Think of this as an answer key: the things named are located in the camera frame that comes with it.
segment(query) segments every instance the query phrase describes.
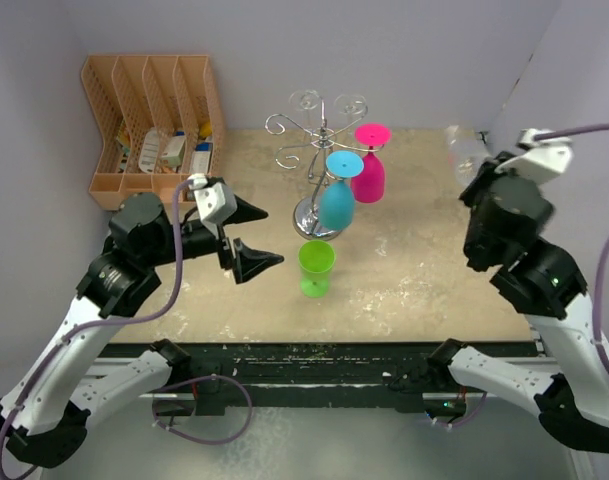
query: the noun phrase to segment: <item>white bottle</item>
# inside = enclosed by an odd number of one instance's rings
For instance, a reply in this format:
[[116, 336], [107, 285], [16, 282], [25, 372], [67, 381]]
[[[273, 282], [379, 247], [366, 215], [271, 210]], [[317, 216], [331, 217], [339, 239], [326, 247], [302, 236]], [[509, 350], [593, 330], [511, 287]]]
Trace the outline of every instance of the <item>white bottle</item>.
[[445, 130], [448, 144], [448, 162], [455, 173], [455, 179], [464, 187], [475, 179], [477, 171], [491, 154], [486, 145], [458, 125]]

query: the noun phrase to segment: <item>wooden organizer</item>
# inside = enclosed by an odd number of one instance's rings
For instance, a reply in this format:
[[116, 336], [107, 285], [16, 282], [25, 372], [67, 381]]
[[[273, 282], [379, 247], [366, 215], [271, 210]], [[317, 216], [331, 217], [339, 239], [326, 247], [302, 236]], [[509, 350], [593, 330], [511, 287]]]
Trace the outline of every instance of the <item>wooden organizer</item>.
[[[103, 147], [89, 188], [105, 210], [117, 210], [137, 192], [154, 192], [171, 203], [175, 186], [189, 176], [199, 126], [210, 120], [213, 152], [209, 174], [218, 175], [226, 124], [206, 55], [91, 55], [82, 69], [82, 83], [102, 135]], [[119, 173], [122, 151], [117, 131], [126, 122], [131, 150], [126, 170]], [[142, 173], [137, 161], [146, 133], [159, 135], [152, 174]], [[186, 135], [179, 173], [164, 173], [160, 155], [177, 130]], [[184, 196], [181, 203], [190, 203]]]

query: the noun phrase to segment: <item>gray floor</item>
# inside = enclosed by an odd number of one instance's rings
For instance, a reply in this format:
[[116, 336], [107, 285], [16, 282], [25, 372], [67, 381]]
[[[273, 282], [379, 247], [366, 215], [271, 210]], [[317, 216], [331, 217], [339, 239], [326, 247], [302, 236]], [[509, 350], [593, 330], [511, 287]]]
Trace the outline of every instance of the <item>gray floor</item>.
[[[232, 433], [245, 411], [191, 418], [207, 438]], [[205, 478], [209, 480], [408, 480], [575, 478], [566, 449], [537, 420], [490, 400], [472, 423], [451, 433], [420, 415], [387, 410], [258, 409], [250, 430], [224, 447], [205, 447], [152, 428], [139, 401], [89, 435], [47, 480]]]

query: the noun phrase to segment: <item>wooden tabletop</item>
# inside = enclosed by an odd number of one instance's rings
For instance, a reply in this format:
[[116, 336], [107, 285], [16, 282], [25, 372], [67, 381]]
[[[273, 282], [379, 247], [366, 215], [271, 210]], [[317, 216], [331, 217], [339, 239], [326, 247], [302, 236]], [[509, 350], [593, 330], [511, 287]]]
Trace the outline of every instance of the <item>wooden tabletop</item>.
[[[266, 220], [233, 225], [228, 236], [280, 253], [285, 262], [244, 285], [220, 270], [216, 256], [184, 262], [179, 300], [163, 318], [124, 328], [115, 342], [336, 342], [529, 340], [527, 323], [488, 283], [492, 272], [466, 268], [462, 246], [468, 211], [447, 161], [441, 131], [396, 130], [378, 154], [387, 171], [384, 198], [358, 204], [353, 224], [332, 240], [337, 261], [321, 299], [299, 289], [292, 226], [297, 202], [312, 193], [302, 165], [283, 170], [274, 152], [301, 134], [231, 131], [224, 178], [241, 198], [267, 210]], [[162, 286], [140, 314], [161, 307], [175, 268], [158, 269]]]

